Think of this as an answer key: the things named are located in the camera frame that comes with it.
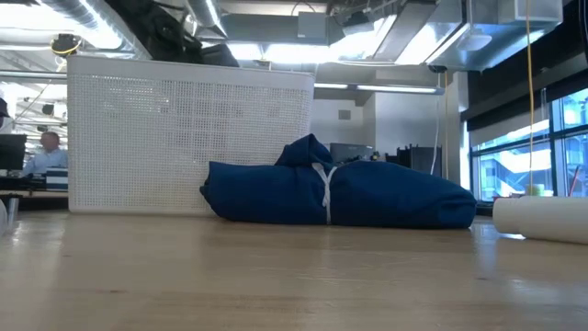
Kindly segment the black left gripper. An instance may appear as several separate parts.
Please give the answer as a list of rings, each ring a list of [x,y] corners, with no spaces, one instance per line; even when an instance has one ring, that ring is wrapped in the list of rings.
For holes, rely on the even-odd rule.
[[[226,44],[216,44],[213,46],[201,48],[199,51],[199,56],[201,63],[206,65],[226,67],[240,66]]]

